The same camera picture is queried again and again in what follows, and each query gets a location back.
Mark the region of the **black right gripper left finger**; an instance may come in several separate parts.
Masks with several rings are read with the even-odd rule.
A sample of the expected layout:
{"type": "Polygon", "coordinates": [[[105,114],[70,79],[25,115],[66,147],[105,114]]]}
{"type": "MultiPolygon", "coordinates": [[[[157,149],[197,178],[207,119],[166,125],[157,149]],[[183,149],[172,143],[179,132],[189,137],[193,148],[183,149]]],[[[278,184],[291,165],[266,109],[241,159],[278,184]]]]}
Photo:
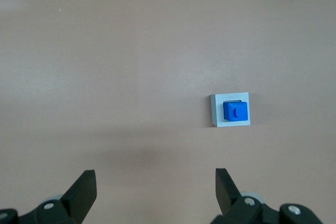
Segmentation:
{"type": "Polygon", "coordinates": [[[84,171],[60,199],[48,200],[20,216],[19,223],[83,223],[97,198],[94,170],[84,171]]]}

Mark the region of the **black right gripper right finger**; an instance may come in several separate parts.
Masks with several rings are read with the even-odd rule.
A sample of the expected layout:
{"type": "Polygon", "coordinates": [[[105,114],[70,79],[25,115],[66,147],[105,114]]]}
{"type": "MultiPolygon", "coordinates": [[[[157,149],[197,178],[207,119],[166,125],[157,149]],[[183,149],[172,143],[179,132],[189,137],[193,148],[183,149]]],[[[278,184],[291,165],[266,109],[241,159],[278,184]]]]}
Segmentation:
{"type": "Polygon", "coordinates": [[[278,212],[256,197],[242,196],[227,169],[215,172],[216,199],[222,214],[213,219],[216,223],[278,223],[278,212]]]}

